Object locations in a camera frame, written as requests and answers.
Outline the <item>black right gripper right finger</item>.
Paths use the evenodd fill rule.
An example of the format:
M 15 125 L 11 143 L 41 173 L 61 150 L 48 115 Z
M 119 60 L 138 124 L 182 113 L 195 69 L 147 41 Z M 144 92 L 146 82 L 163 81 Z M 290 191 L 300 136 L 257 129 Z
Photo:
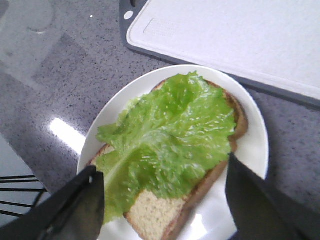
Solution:
M 320 215 L 260 178 L 233 153 L 225 185 L 241 240 L 318 240 Z

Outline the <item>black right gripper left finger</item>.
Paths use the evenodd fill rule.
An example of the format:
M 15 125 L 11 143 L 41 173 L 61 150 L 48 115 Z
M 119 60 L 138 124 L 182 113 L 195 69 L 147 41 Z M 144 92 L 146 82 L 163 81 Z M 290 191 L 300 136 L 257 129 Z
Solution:
M 26 215 L 1 227 L 2 240 L 96 240 L 105 213 L 103 173 L 86 167 Z

